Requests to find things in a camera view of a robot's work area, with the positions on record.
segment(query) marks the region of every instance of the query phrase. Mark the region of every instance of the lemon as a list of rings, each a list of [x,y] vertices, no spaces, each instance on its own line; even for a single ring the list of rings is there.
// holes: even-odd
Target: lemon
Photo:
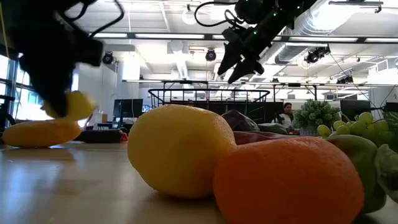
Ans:
[[[181,198],[213,194],[219,159],[236,147],[228,123],[211,111],[165,105],[146,112],[131,128],[128,156],[153,189]]]
[[[66,93],[68,101],[68,113],[65,119],[78,121],[89,117],[97,107],[94,100],[80,91]],[[44,102],[42,107],[47,115],[59,118],[59,115],[51,108],[48,102]]]

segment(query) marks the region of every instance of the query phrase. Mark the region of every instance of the wooden table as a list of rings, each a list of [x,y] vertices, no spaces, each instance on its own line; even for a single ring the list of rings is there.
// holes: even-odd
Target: wooden table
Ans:
[[[186,201],[149,188],[127,144],[66,144],[0,152],[0,223],[225,224],[213,199]],[[398,204],[356,223],[397,224]]]

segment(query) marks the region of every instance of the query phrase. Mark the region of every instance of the ceiling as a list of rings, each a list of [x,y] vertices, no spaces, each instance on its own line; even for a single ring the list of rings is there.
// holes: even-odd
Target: ceiling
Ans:
[[[190,4],[194,10],[201,2],[199,0],[181,1],[128,1],[121,0],[126,14],[120,22],[106,29],[104,32],[172,32],[172,33],[201,33],[220,34],[227,25],[217,27],[202,27],[198,24],[188,25],[183,21],[183,11]],[[385,0],[383,9],[379,14],[374,13],[375,7],[361,8],[358,13],[351,16],[342,26],[334,30],[330,35],[359,36],[397,36],[398,35],[398,2]],[[81,6],[76,6],[68,12],[69,16],[77,16]],[[215,23],[222,20],[224,6],[208,6],[200,11],[199,20],[205,24]],[[112,21],[119,16],[117,7],[111,0],[99,0],[88,8],[86,14],[78,21],[88,32]],[[192,13],[188,12],[187,19],[191,21]],[[107,44],[135,45],[142,58],[150,66],[149,73],[171,73],[177,70],[175,57],[167,54],[167,40],[105,40]],[[222,41],[188,41],[191,54],[187,57],[186,66],[188,70],[203,70],[214,72],[215,66],[223,57]],[[205,60],[207,49],[216,50],[217,59],[214,62]],[[303,68],[303,56],[297,57],[279,73],[281,80],[287,82],[326,82],[330,77],[335,77],[341,72],[356,65],[375,65],[375,58],[385,56],[398,57],[397,45],[366,45],[366,44],[330,44],[331,56],[325,57],[310,68]],[[353,73],[355,82],[366,81],[368,70],[363,66],[362,70]]]

